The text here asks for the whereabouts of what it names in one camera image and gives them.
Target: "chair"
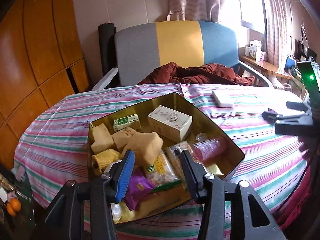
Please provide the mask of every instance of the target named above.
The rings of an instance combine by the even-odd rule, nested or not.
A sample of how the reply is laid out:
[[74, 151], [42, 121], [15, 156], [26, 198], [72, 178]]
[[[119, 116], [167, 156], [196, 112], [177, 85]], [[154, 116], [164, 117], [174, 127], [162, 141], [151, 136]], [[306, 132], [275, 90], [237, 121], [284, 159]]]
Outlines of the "chair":
[[137, 25], [117, 32], [115, 46], [117, 67], [93, 90], [105, 88], [117, 73], [121, 86], [136, 85], [155, 68], [171, 61], [185, 68], [220, 63], [236, 73], [241, 67], [273, 88], [266, 77], [239, 61], [235, 32], [218, 23], [170, 21]]

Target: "brown blanket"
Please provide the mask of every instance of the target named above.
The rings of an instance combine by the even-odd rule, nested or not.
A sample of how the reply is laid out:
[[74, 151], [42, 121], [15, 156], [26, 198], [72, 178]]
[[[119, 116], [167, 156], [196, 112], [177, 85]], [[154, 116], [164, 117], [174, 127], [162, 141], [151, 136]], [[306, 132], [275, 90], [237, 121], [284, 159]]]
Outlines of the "brown blanket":
[[201, 67], [183, 68], [174, 62], [156, 68], [138, 85], [144, 84], [226, 84], [250, 86], [254, 77], [241, 78], [232, 68], [221, 64], [206, 64]]

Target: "red cloth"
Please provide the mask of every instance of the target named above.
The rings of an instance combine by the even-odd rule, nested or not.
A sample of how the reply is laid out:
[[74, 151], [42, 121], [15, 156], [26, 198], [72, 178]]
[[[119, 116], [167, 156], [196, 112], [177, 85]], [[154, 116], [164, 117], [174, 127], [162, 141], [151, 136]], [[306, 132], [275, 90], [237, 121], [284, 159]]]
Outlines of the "red cloth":
[[233, 68], [221, 64], [206, 64], [201, 67], [183, 68], [174, 62], [156, 68], [138, 85], [144, 84], [223, 84], [252, 85], [255, 77], [241, 78]]
[[284, 211], [280, 217], [276, 217], [276, 222], [282, 230], [285, 230], [298, 217], [298, 215], [300, 215], [303, 204], [307, 201], [308, 197], [311, 196], [312, 191], [310, 188], [310, 180], [309, 167], [299, 187], [281, 210], [278, 211]]

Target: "striped bedsheet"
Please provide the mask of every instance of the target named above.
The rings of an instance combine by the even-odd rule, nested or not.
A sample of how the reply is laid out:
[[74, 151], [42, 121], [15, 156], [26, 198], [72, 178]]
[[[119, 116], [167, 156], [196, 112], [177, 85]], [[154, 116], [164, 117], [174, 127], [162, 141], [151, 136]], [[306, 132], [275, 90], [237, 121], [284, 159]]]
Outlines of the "striped bedsheet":
[[[234, 108], [219, 108], [211, 96], [213, 89], [228, 90]], [[285, 106], [286, 101], [301, 100], [287, 91], [235, 85], [153, 84], [67, 96], [27, 128], [16, 148], [15, 165], [25, 165], [34, 199], [47, 207], [67, 180], [87, 181], [90, 122], [172, 92], [198, 107], [242, 149], [245, 160], [232, 182], [248, 180], [271, 212], [276, 211], [298, 182], [306, 161], [298, 150], [297, 138], [276, 135], [274, 126], [263, 120], [262, 112], [271, 108], [281, 114], [292, 114], [293, 110]], [[191, 201], [152, 218], [118, 225], [116, 229], [119, 239], [196, 239], [201, 215], [202, 205]], [[227, 202], [225, 238], [229, 235]]]

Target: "white armrest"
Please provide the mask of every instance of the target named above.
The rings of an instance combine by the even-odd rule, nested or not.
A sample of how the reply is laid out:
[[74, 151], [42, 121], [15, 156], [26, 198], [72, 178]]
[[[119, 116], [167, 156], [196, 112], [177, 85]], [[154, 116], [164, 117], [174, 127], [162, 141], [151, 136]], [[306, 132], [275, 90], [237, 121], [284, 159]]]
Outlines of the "white armrest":
[[254, 75], [257, 79], [262, 81], [263, 84], [265, 84], [267, 87], [274, 88], [271, 81], [268, 80], [264, 75], [260, 74], [258, 71], [254, 70], [252, 67], [248, 66], [247, 64], [243, 63], [239, 60], [239, 65], [244, 70], [248, 71], [250, 74]]
[[114, 76], [118, 73], [118, 68], [114, 67], [108, 71], [107, 74], [101, 78], [97, 84], [93, 87], [91, 91], [96, 91], [96, 90], [102, 90], [104, 89], [107, 85], [110, 84], [111, 80], [114, 78]]

